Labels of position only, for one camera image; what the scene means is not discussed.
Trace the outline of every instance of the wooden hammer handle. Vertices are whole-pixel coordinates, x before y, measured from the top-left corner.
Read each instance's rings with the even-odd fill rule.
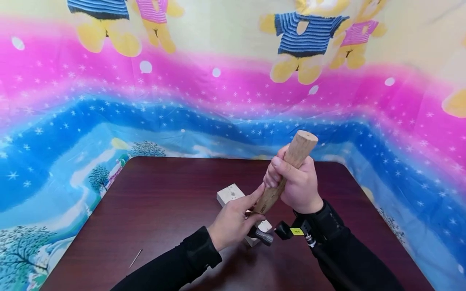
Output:
[[[298,130],[295,134],[295,137],[291,141],[291,144],[288,150],[283,157],[283,160],[293,167],[299,169],[299,167],[304,162],[309,153],[312,151],[314,146],[317,144],[319,139],[317,136],[313,135],[304,130]],[[285,184],[287,180],[282,178],[280,184],[277,188],[266,188],[264,194],[260,197],[256,206],[254,207],[254,212],[265,214],[272,206],[277,202],[280,195],[285,190]]]

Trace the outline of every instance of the dark red table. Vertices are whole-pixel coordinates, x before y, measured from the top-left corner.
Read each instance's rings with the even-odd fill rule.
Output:
[[[79,232],[42,290],[109,290],[131,271],[171,249],[218,212],[217,191],[236,183],[249,194],[261,183],[268,161],[131,159]],[[346,168],[317,162],[319,193],[353,233],[395,273],[406,290],[432,290]],[[272,225],[292,223],[279,201]],[[143,249],[131,270],[136,254]],[[221,252],[223,262],[183,290],[332,290],[304,239]]]

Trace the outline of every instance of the metal hammer head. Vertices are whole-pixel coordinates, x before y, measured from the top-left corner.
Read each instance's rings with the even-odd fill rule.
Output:
[[[256,226],[253,226],[247,234],[248,237],[257,238],[266,246],[271,246],[274,241],[274,236],[270,233],[263,232]]]

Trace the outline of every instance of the black jacket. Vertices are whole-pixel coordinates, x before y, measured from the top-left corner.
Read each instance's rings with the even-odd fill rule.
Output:
[[[345,226],[338,236],[311,250],[337,291],[403,290],[387,266]],[[128,275],[112,290],[179,290],[200,277],[208,266],[213,268],[219,262],[221,256],[215,250],[206,227],[202,227],[179,246]]]

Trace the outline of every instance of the black sleeve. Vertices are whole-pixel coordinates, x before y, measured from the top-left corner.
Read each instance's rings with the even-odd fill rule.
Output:
[[[335,290],[404,290],[390,269],[351,233],[327,201],[315,214],[295,214],[298,223],[308,223],[313,239],[306,240]]]
[[[120,281],[112,291],[179,290],[222,261],[206,227]]]
[[[338,237],[312,248],[312,252],[337,291],[350,290],[338,275],[338,269],[359,290],[404,290],[390,269],[347,227]],[[332,262],[337,272],[331,268]]]

